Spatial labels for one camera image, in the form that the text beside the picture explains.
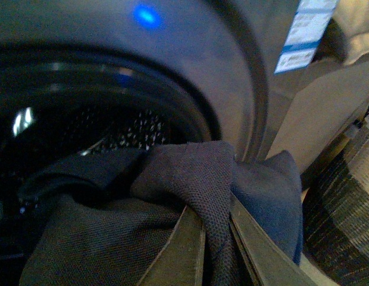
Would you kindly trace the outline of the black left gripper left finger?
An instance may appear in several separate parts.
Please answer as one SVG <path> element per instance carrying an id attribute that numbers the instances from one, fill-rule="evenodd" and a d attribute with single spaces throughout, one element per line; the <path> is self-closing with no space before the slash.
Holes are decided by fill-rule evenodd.
<path id="1" fill-rule="evenodd" d="M 188 206 L 137 285 L 202 285 L 206 233 Z"/>

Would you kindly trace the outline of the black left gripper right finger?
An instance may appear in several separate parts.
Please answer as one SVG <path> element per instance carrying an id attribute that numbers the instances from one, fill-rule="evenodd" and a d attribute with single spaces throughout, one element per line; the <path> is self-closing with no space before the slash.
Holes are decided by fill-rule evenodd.
<path id="1" fill-rule="evenodd" d="M 232 196 L 230 229 L 253 285 L 315 285 Z"/>

